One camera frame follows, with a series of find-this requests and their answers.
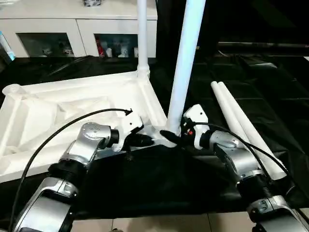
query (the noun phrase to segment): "white cabinet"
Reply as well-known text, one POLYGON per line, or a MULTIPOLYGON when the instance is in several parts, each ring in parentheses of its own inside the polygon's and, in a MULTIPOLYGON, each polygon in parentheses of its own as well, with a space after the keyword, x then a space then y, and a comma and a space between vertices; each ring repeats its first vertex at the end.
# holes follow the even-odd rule
MULTIPOLYGON (((16 57, 136 57, 137 0, 20 0, 0 11, 0 31, 16 57)), ((155 57, 157 13, 147 0, 148 57, 155 57)))

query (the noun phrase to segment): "red object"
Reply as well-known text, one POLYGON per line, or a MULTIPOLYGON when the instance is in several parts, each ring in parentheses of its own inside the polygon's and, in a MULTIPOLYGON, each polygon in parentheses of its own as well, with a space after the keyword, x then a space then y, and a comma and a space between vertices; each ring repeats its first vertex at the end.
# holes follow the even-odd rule
POLYGON ((97 48, 98 48, 98 55, 100 57, 105 57, 105 52, 103 47, 101 46, 100 40, 98 38, 96 38, 96 42, 97 42, 97 48))

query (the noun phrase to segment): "black tablecloth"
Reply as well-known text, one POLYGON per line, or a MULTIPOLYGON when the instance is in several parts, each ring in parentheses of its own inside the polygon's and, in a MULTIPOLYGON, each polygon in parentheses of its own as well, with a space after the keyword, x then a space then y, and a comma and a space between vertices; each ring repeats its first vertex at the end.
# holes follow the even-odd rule
MULTIPOLYGON (((0 74, 1 88, 136 70, 136 60, 17 58, 0 74)), ((200 103, 209 122, 226 126, 211 81, 224 81, 265 142, 309 192, 309 62, 304 58, 202 58, 193 66, 185 109, 200 103)), ((152 62, 150 81, 167 114, 174 67, 152 62)), ((28 177, 23 207, 46 174, 28 177)), ((0 227, 6 226, 18 181, 0 184, 0 227)), ((285 178, 276 183, 282 194, 285 178)), ((292 207, 308 207, 293 188, 292 207)), ((119 218, 245 210, 235 183, 205 151, 155 146, 94 162, 77 203, 77 218, 119 218), (193 158, 205 155, 203 161, 193 158)))

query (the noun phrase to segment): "tile floor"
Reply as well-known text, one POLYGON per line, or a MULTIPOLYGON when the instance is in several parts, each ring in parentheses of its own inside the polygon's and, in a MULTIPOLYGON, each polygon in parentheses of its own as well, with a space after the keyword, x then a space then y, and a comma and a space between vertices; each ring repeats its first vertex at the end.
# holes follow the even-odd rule
MULTIPOLYGON (((309 208, 303 209, 309 217, 309 208)), ((72 232, 251 232, 246 212, 74 221, 72 232)))

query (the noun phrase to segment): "white pole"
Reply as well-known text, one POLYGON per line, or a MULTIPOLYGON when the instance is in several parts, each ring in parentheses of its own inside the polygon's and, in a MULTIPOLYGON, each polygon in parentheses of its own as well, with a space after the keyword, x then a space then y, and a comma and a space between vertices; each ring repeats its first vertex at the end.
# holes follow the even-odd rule
POLYGON ((187 0, 183 18, 172 95, 169 103, 167 130, 179 135, 180 120, 188 91, 199 30, 206 0, 187 0))
MULTIPOLYGON (((245 131, 250 143, 275 157, 274 154, 269 149, 269 147, 267 146, 267 144, 265 143, 265 141, 262 139, 259 132, 255 129, 254 125, 251 123, 251 121, 247 118, 246 114, 243 112, 241 107, 238 105, 233 95, 227 89, 225 84, 223 82, 219 82, 218 85, 220 87, 220 90, 225 95, 226 99, 228 99, 229 105, 232 108, 238 122, 241 124, 241 127, 245 131)), ((267 157, 266 155, 264 155, 259 151, 256 151, 256 153, 262 160, 266 170, 269 172, 269 175, 271 176, 272 179, 277 180, 286 176, 284 171, 278 165, 276 165, 269 157, 267 157)))
POLYGON ((213 81, 211 83, 211 88, 216 96, 216 99, 220 105, 224 118, 228 124, 228 127, 232 132, 239 135, 244 141, 249 142, 246 133, 242 129, 240 123, 238 122, 232 108, 229 105, 228 100, 226 99, 224 93, 220 90, 220 87, 217 82, 213 81))
POLYGON ((138 0, 138 48, 139 48, 139 64, 138 71, 148 73, 149 65, 147 58, 147 0, 138 0))

